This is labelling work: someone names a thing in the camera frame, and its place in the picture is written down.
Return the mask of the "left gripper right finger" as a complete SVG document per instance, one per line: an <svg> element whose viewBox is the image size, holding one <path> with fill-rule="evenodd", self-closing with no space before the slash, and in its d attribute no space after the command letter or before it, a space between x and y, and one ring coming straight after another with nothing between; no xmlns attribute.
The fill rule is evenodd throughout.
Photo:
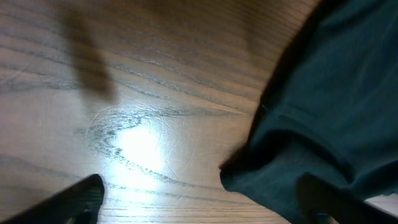
<svg viewBox="0 0 398 224"><path fill-rule="evenodd" d="M311 174L298 179L297 200L310 223L397 224L396 215L362 202Z"/></svg>

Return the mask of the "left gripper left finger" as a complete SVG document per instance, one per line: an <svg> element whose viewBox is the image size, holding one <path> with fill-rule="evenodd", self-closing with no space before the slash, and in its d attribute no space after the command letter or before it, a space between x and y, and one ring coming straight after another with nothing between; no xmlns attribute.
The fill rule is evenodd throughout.
<svg viewBox="0 0 398 224"><path fill-rule="evenodd" d="M97 224L103 199L103 180L100 175L92 174L1 223Z"/></svg>

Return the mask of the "black t-shirt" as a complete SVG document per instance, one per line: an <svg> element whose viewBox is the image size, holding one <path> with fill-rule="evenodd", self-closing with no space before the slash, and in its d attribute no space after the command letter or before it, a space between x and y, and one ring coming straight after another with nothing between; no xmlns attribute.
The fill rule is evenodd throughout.
<svg viewBox="0 0 398 224"><path fill-rule="evenodd" d="M397 0L322 1L284 50L222 186L306 223L311 174L360 200L397 193Z"/></svg>

